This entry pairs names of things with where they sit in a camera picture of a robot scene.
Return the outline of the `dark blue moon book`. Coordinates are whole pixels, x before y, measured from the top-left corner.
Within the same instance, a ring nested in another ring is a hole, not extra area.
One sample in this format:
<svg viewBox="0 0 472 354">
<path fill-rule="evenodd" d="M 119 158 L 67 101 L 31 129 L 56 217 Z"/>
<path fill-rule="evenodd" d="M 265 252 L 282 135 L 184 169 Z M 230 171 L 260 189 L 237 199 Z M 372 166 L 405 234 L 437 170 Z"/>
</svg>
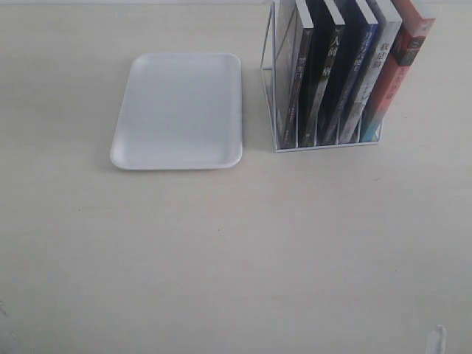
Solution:
<svg viewBox="0 0 472 354">
<path fill-rule="evenodd" d="M 341 114 L 378 28 L 378 20 L 366 1 L 336 1 L 345 26 L 322 100 L 319 143 L 334 143 Z"/>
</svg>

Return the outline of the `dark grey leftmost book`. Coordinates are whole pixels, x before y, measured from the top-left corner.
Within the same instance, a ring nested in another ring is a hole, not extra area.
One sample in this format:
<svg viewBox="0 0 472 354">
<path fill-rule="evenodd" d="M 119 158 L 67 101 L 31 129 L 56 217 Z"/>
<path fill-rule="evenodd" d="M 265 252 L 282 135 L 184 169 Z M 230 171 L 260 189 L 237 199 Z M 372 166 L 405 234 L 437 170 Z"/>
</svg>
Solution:
<svg viewBox="0 0 472 354">
<path fill-rule="evenodd" d="M 292 148 L 299 92 L 305 73 L 313 20 L 305 1 L 281 1 L 276 28 L 276 108 L 279 147 Z"/>
</svg>

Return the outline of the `black spine book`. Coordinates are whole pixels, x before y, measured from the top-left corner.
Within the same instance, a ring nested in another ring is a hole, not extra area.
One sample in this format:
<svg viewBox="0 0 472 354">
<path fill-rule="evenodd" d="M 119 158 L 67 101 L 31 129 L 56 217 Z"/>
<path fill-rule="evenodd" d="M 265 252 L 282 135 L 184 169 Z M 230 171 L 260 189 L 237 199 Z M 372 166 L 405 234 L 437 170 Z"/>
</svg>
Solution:
<svg viewBox="0 0 472 354">
<path fill-rule="evenodd" d="M 334 1 L 309 1 L 314 29 L 299 98 L 299 145 L 315 145 L 317 120 L 345 21 Z"/>
</svg>

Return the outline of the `grey white spine book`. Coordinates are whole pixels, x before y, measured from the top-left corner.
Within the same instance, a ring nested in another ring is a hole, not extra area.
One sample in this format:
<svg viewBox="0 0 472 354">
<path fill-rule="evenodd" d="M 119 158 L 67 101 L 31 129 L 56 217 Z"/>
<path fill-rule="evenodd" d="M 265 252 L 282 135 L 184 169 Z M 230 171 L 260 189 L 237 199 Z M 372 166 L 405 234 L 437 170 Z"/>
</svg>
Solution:
<svg viewBox="0 0 472 354">
<path fill-rule="evenodd" d="M 378 27 L 344 113 L 341 115 L 339 144 L 349 143 L 355 134 L 362 112 L 402 23 L 402 18 L 391 1 L 367 1 L 367 3 L 377 18 Z"/>
</svg>

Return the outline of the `pink red spine book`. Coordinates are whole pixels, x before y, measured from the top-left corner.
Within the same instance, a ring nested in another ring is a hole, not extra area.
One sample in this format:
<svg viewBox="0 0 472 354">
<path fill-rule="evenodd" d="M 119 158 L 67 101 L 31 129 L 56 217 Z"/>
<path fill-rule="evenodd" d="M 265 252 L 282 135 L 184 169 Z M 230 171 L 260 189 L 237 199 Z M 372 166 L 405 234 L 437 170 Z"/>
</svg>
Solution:
<svg viewBox="0 0 472 354">
<path fill-rule="evenodd" d="M 360 141 L 373 142 L 435 17 L 424 1 L 393 1 L 403 23 L 395 37 L 361 118 Z"/>
</svg>

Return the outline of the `white rectangular tray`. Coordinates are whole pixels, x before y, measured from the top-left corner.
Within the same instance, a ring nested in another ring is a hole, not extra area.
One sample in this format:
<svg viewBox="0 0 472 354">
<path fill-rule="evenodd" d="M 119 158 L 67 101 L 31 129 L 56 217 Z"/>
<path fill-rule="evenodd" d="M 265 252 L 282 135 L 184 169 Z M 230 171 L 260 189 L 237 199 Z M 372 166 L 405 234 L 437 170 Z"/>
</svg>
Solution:
<svg viewBox="0 0 472 354">
<path fill-rule="evenodd" d="M 147 53 L 131 64 L 111 143 L 121 170 L 214 170 L 243 155 L 240 58 Z"/>
</svg>

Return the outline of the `white object at table edge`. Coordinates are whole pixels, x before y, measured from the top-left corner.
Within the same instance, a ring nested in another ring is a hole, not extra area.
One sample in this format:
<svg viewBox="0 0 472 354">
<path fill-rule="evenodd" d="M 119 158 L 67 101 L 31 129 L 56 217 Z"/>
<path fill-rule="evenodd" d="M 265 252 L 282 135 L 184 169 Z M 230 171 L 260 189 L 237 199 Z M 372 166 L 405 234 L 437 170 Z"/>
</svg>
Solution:
<svg viewBox="0 0 472 354">
<path fill-rule="evenodd" d="M 425 354 L 445 354 L 447 331 L 441 324 L 437 325 L 426 338 Z"/>
</svg>

